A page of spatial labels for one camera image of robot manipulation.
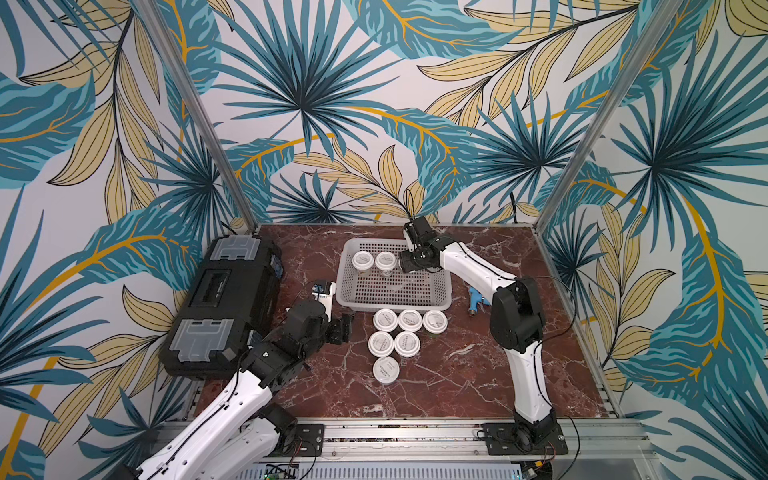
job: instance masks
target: plastic basket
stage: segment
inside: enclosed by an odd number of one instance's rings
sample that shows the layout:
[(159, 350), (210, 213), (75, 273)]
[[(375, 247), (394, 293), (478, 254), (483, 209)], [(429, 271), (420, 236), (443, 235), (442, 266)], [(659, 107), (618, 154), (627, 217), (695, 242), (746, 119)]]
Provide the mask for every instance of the plastic basket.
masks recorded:
[(451, 274), (446, 270), (429, 273), (426, 270), (403, 273), (396, 267), (390, 276), (383, 276), (375, 266), (368, 275), (360, 276), (352, 265), (352, 257), (360, 250), (374, 258), (381, 252), (395, 255), (406, 250), (405, 240), (389, 238), (353, 238), (344, 243), (336, 277), (336, 301), (358, 312), (375, 312), (389, 308), (400, 312), (414, 309), (446, 310), (451, 306)]

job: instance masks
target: marble tabletop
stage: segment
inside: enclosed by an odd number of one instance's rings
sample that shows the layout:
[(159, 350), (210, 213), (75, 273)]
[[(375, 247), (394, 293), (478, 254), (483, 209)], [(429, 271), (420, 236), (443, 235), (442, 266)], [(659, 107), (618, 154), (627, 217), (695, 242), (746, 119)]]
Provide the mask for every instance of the marble tabletop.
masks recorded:
[[(480, 257), (515, 275), (550, 275), (530, 228), (445, 227), (441, 232), (465, 242)], [(305, 283), (334, 280), (344, 243), (354, 237), (402, 238), (402, 228), (353, 225), (265, 225), (261, 235), (283, 250), (286, 275), (280, 287), (273, 326), (283, 321)], [(376, 330), (372, 313), (357, 313), (350, 342), (326, 345), (308, 361), (275, 401), (296, 417), (509, 417), (515, 401), (509, 364), (488, 329), (490, 307), (468, 314), (468, 286), (452, 276), (452, 305), (445, 311), (448, 329), (437, 336), (419, 332), (420, 353), (399, 359), (400, 376), (384, 386), (374, 379), (376, 358), (367, 339)], [(545, 337), (570, 323), (550, 279), (537, 279), (546, 315)], [(334, 303), (333, 313), (345, 311)], [(605, 417), (607, 413), (573, 331), (542, 346), (545, 382), (559, 415)], [(206, 383), (201, 411), (223, 388)]]

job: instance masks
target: wall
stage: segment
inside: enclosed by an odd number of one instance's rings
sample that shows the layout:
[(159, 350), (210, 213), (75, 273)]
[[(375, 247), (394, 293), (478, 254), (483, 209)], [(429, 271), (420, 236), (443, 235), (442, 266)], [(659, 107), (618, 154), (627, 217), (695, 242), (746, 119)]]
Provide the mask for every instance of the wall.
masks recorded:
[(768, 4), (702, 3), (696, 38), (674, 62), (649, 60), (661, 76), (637, 79), (546, 238), (669, 478), (762, 479)]
[(257, 219), (298, 223), (534, 220), (657, 4), (222, 2), (203, 101)]
[[(206, 2), (166, 5), (217, 38)], [(10, 2), (0, 25), (0, 478), (100, 478), (181, 410), (157, 351), (233, 214), (128, 2)]]

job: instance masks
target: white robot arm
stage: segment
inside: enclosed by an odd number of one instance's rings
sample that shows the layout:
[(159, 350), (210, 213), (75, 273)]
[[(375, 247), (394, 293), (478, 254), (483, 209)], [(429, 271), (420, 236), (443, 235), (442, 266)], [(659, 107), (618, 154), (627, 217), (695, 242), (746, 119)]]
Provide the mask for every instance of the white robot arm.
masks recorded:
[(559, 427), (541, 367), (544, 314), (534, 280), (500, 270), (464, 243), (438, 235), (424, 217), (403, 230), (408, 242), (400, 253), (403, 271), (441, 266), (491, 302), (491, 334), (509, 358), (515, 385), (516, 442), (523, 451), (547, 445), (545, 439)]
[(291, 446), (296, 419), (270, 404), (273, 393), (325, 342), (349, 337), (351, 322), (331, 319), (336, 284), (319, 283), (314, 290), (314, 300), (297, 303), (284, 325), (243, 354), (224, 390), (172, 442), (136, 470), (120, 467), (111, 480), (229, 480), (276, 447)]

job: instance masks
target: plastic jar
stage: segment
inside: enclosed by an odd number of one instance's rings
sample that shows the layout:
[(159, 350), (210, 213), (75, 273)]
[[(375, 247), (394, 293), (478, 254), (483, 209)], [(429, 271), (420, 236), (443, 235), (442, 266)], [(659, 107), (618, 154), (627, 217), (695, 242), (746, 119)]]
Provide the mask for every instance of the plastic jar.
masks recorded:
[(395, 349), (395, 341), (387, 332), (376, 332), (368, 338), (368, 350), (375, 356), (388, 356)]
[(376, 268), (381, 270), (383, 276), (390, 276), (397, 266), (397, 257), (392, 252), (381, 252), (376, 255)]
[(373, 326), (382, 332), (392, 332), (397, 328), (397, 313), (388, 308), (382, 308), (373, 314)]
[(395, 351), (403, 358), (414, 356), (421, 348), (422, 343), (414, 332), (400, 332), (395, 337)]
[(373, 364), (373, 376), (382, 385), (389, 385), (400, 375), (400, 365), (391, 356), (383, 356)]
[(359, 275), (368, 275), (373, 267), (373, 255), (365, 250), (360, 250), (352, 257), (352, 265)]
[(424, 329), (430, 333), (443, 333), (448, 328), (448, 318), (440, 310), (429, 310), (424, 314)]
[(397, 319), (397, 324), (406, 332), (418, 332), (422, 322), (422, 314), (415, 310), (403, 310)]

